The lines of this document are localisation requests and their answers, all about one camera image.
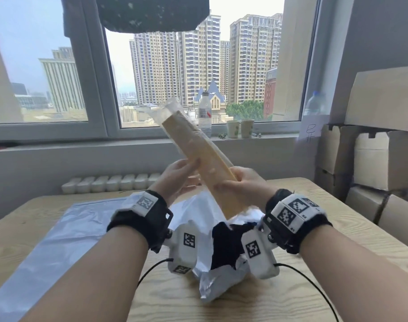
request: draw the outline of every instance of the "cardboard box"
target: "cardboard box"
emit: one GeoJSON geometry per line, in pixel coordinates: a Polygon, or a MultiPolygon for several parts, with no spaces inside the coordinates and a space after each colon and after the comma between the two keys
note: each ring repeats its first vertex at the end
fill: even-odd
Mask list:
{"type": "Polygon", "coordinates": [[[388,194],[381,190],[368,189],[360,185],[350,188],[346,205],[376,223],[384,208],[388,194]]]}
{"type": "Polygon", "coordinates": [[[408,202],[390,195],[378,225],[408,246],[408,202]]]}
{"type": "Polygon", "coordinates": [[[346,200],[351,181],[351,175],[333,175],[324,169],[316,167],[314,183],[341,201],[346,200]]]}
{"type": "Polygon", "coordinates": [[[355,141],[362,127],[325,124],[317,147],[316,166],[331,174],[353,174],[355,141]]]}
{"type": "Polygon", "coordinates": [[[408,188],[408,132],[361,133],[355,144],[353,180],[386,191],[408,188]]]}
{"type": "Polygon", "coordinates": [[[358,72],[345,123],[408,131],[408,66],[358,72]]]}

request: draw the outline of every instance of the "forearm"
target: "forearm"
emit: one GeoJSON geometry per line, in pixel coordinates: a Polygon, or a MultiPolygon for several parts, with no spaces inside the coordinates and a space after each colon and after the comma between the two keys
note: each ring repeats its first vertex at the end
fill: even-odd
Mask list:
{"type": "Polygon", "coordinates": [[[21,319],[124,322],[147,257],[147,241],[130,227],[111,229],[21,319]]]}
{"type": "Polygon", "coordinates": [[[308,234],[300,254],[345,322],[408,321],[408,273],[330,226],[308,234]]]}

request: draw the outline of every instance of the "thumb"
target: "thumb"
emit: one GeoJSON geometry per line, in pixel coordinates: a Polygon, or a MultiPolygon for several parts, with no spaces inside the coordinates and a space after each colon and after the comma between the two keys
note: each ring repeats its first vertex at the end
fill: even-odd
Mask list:
{"type": "Polygon", "coordinates": [[[233,191],[242,192],[244,190],[244,185],[237,181],[222,181],[214,186],[218,191],[233,191]]]}
{"type": "Polygon", "coordinates": [[[187,163],[184,167],[180,168],[179,171],[181,175],[188,177],[199,168],[200,164],[201,159],[197,158],[193,162],[187,163]]]}

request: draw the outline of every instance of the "bread in plastic bag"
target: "bread in plastic bag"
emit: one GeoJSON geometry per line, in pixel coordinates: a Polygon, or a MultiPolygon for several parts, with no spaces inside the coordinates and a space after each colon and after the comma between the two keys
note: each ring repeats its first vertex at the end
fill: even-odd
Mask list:
{"type": "Polygon", "coordinates": [[[233,165],[220,149],[185,116],[175,97],[170,98],[161,108],[151,110],[149,114],[189,160],[201,159],[198,169],[201,180],[226,219],[247,209],[234,193],[220,194],[214,189],[214,185],[221,181],[236,181],[234,174],[229,170],[233,165]]]}

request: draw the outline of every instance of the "paper cup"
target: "paper cup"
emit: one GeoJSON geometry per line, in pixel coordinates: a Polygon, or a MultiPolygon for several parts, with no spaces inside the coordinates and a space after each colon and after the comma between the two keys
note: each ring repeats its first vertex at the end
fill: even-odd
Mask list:
{"type": "Polygon", "coordinates": [[[255,120],[253,119],[243,119],[241,120],[241,137],[244,138],[251,138],[252,137],[252,129],[253,123],[255,120]]]}
{"type": "Polygon", "coordinates": [[[231,139],[238,138],[239,121],[237,120],[227,121],[226,126],[228,128],[228,138],[231,138],[231,139]]]}

